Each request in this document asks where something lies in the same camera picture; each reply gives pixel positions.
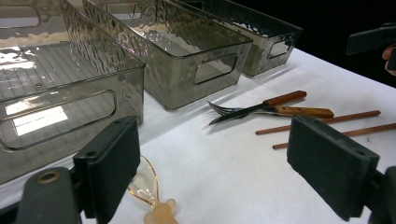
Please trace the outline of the clear spoon with tan handle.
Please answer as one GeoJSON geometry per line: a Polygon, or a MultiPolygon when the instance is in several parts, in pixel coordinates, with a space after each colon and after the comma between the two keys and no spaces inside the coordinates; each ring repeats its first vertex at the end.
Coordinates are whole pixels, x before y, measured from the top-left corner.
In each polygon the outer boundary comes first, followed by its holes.
{"type": "Polygon", "coordinates": [[[145,224],[179,224],[174,217],[177,202],[174,199],[165,202],[160,200],[158,176],[151,162],[144,156],[140,157],[128,191],[138,200],[148,204],[149,211],[143,217],[145,224]]]}

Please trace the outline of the wooden-handled metal fork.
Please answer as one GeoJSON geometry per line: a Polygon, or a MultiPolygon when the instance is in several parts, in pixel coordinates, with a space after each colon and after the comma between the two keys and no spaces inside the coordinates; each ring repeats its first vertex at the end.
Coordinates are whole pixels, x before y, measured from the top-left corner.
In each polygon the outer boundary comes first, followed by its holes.
{"type": "MultiPolygon", "coordinates": [[[[230,108],[230,107],[215,105],[213,103],[208,103],[208,104],[212,109],[214,109],[222,116],[234,113],[239,110],[243,110],[243,107],[230,108]]],[[[296,106],[283,106],[283,105],[269,106],[264,104],[258,104],[247,107],[247,113],[243,114],[242,118],[251,113],[263,113],[263,114],[271,114],[277,116],[302,115],[302,116],[321,118],[321,119],[332,118],[334,116],[334,113],[328,108],[296,107],[296,106]]]]}

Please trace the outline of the grey mesh bin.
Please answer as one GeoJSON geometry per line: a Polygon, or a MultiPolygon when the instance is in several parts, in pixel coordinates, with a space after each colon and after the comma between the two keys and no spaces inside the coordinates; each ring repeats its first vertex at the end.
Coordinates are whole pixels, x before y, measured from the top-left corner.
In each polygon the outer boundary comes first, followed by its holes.
{"type": "Polygon", "coordinates": [[[141,119],[144,68],[67,0],[0,0],[0,185],[141,119]]]}
{"type": "Polygon", "coordinates": [[[173,0],[253,40],[243,73],[255,77],[285,64],[303,29],[231,0],[173,0]]]}
{"type": "Polygon", "coordinates": [[[146,63],[145,90],[168,110],[236,84],[252,40],[171,0],[82,0],[84,12],[146,63]]]}

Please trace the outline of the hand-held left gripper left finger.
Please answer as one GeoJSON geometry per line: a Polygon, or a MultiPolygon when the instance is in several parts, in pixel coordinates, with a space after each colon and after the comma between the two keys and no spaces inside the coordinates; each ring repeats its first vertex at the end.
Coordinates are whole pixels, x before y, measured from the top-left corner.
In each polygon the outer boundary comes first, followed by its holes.
{"type": "Polygon", "coordinates": [[[73,158],[86,218],[107,224],[136,175],[140,146],[136,116],[109,123],[73,158]]]}

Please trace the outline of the brown wooden chopstick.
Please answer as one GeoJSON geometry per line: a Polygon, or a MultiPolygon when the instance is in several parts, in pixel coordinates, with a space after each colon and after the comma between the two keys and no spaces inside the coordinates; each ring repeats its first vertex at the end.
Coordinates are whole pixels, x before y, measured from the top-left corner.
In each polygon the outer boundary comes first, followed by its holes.
{"type": "MultiPolygon", "coordinates": [[[[329,118],[329,119],[321,119],[321,121],[323,121],[325,123],[335,123],[335,122],[342,122],[342,121],[350,121],[350,120],[354,120],[354,119],[366,119],[366,118],[379,116],[380,114],[381,114],[381,111],[372,110],[372,111],[348,114],[348,115],[339,116],[339,117],[333,117],[333,118],[329,118]]],[[[289,131],[290,128],[291,128],[291,125],[284,125],[284,126],[279,126],[279,127],[275,127],[275,128],[258,130],[255,132],[255,134],[263,135],[263,134],[268,134],[268,133],[284,132],[284,131],[289,131]]]]}
{"type": "MultiPolygon", "coordinates": [[[[396,129],[396,123],[390,123],[390,124],[384,124],[384,125],[379,125],[379,126],[373,126],[373,127],[343,132],[342,134],[345,136],[348,136],[348,137],[353,137],[353,136],[365,135],[365,134],[369,134],[369,133],[380,133],[380,132],[385,132],[385,131],[390,131],[390,130],[395,130],[395,129],[396,129]]],[[[274,149],[274,150],[283,149],[283,148],[286,148],[288,146],[288,144],[289,143],[276,144],[276,145],[272,146],[272,149],[274,149]]]]}

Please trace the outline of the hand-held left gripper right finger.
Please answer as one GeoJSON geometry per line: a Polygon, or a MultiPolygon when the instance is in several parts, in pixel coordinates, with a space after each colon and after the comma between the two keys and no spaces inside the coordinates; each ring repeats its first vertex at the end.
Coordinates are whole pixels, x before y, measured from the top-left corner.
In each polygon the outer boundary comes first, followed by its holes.
{"type": "Polygon", "coordinates": [[[287,162],[345,221],[361,215],[378,161],[378,154],[318,119],[291,120],[287,162]]]}

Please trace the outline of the wooden-handled metal knife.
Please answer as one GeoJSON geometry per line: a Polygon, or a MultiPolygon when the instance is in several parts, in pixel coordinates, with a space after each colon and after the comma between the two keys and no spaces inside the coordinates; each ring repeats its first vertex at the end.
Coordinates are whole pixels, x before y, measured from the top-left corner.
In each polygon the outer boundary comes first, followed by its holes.
{"type": "Polygon", "coordinates": [[[230,119],[242,119],[256,112],[274,115],[276,113],[275,107],[277,105],[282,105],[285,103],[303,99],[305,98],[306,95],[307,93],[305,91],[293,91],[274,98],[264,100],[262,103],[250,107],[240,108],[240,109],[234,109],[234,108],[228,109],[226,111],[222,111],[220,113],[220,117],[213,119],[212,121],[209,122],[209,124],[214,125],[230,119]]]}

